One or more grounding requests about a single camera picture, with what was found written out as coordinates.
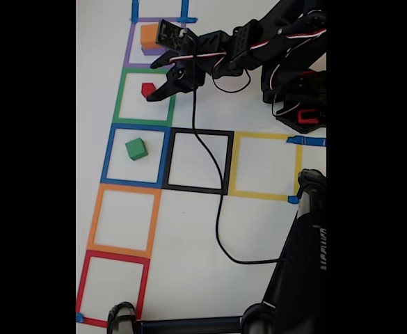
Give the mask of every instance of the green square outline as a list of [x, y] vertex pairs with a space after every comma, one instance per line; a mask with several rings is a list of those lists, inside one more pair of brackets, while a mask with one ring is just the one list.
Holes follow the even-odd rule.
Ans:
[[125, 90], [125, 79], [128, 73], [157, 73], [166, 74], [169, 70], [167, 69], [151, 69], [151, 68], [123, 68], [120, 78], [120, 87], [118, 88], [117, 103], [115, 105], [115, 111], [113, 112], [112, 123], [120, 124], [140, 124], [140, 125], [158, 125], [162, 127], [171, 127], [173, 123], [173, 114], [175, 106], [175, 95], [171, 96], [169, 99], [168, 117], [166, 120], [141, 120], [139, 118], [121, 118], [120, 117], [120, 107], [122, 94]]

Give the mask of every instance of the robotic arm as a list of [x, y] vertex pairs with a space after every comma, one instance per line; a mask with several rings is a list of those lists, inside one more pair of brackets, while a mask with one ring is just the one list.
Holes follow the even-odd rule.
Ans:
[[[284, 102], [276, 119], [300, 133], [326, 126], [326, 71], [308, 68], [326, 52], [326, 1], [280, 0], [260, 21], [252, 19], [233, 34], [215, 31], [196, 36], [190, 29], [162, 20], [157, 43], [167, 48], [151, 68], [174, 63], [167, 82], [148, 95], [161, 101], [212, 79], [239, 77], [262, 66], [261, 89], [267, 104]], [[192, 58], [197, 54], [197, 71]]]

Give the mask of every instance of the black cable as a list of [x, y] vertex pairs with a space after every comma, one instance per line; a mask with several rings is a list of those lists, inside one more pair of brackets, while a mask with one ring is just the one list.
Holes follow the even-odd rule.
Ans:
[[246, 73], [246, 75], [248, 76], [248, 82], [246, 83], [246, 85], [245, 85], [244, 87], [238, 89], [238, 90], [233, 90], [233, 91], [224, 90], [223, 88], [220, 88], [220, 87], [217, 86], [216, 80], [214, 79], [214, 67], [215, 67], [215, 66], [213, 66], [212, 69], [211, 69], [212, 83], [215, 85], [215, 87], [216, 87], [217, 89], [221, 90], [222, 92], [229, 93], [229, 94], [238, 93], [238, 92], [241, 92], [242, 90], [244, 90], [246, 87], [248, 87], [248, 86], [251, 84], [251, 76], [250, 76], [250, 74], [248, 73], [248, 70], [245, 69], [245, 73]]
[[[246, 84], [245, 87], [243, 87], [241, 90], [245, 89], [251, 82], [251, 77], [248, 73], [248, 71], [246, 71], [246, 74], [248, 75], [248, 77], [250, 78], [249, 82]], [[214, 162], [214, 164], [217, 167], [217, 172], [218, 172], [218, 176], [220, 177], [220, 185], [221, 185], [221, 189], [220, 189], [220, 202], [218, 203], [218, 209], [217, 209], [217, 218], [216, 218], [216, 238], [217, 238], [217, 244], [220, 246], [221, 250], [225, 253], [226, 256], [228, 256], [228, 258], [237, 263], [237, 264], [267, 264], [267, 263], [276, 263], [276, 262], [282, 262], [285, 261], [285, 259], [281, 259], [281, 258], [277, 258], [277, 259], [271, 259], [271, 260], [260, 260], [260, 261], [240, 261], [240, 260], [236, 260], [234, 259], [222, 246], [222, 243], [220, 241], [220, 237], [218, 235], [218, 222], [220, 221], [220, 214], [222, 211], [222, 203], [223, 203], [223, 176], [222, 176], [222, 172], [220, 170], [220, 167], [218, 166], [217, 160], [214, 157], [214, 155], [212, 154], [211, 150], [206, 146], [205, 143], [203, 143], [202, 139], [200, 139], [200, 137], [197, 134], [197, 130], [195, 130], [195, 110], [197, 107], [197, 45], [195, 45], [194, 43], [194, 57], [193, 57], [193, 107], [192, 107], [192, 130], [193, 133], [195, 135], [195, 137], [197, 138], [197, 140], [200, 142], [200, 144], [202, 144], [202, 146], [206, 149], [206, 151], [208, 152], [209, 156], [211, 157], [212, 161]]]

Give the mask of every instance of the black metal bar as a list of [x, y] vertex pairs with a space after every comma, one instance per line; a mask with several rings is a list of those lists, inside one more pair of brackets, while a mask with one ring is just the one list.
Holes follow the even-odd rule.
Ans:
[[141, 321], [142, 334], [240, 333], [241, 317]]

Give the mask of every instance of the blue tape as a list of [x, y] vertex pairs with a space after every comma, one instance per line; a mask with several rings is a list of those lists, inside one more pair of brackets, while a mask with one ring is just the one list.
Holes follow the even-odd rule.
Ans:
[[197, 17], [179, 17], [177, 19], [177, 22], [179, 22], [179, 23], [196, 23], [197, 22]]
[[287, 143], [293, 143], [298, 145], [308, 145], [308, 146], [322, 146], [327, 147], [327, 138], [317, 138], [317, 137], [304, 137], [304, 136], [294, 136], [288, 137]]
[[197, 17], [188, 17], [189, 0], [182, 0], [182, 11], [180, 17], [177, 19], [179, 23], [196, 23]]
[[131, 21], [134, 24], [138, 22], [138, 0], [132, 0]]
[[299, 204], [298, 196], [288, 196], [288, 203]]
[[84, 322], [84, 316], [79, 312], [77, 312], [77, 322]]
[[188, 17], [189, 0], [182, 0], [182, 12], [180, 17]]

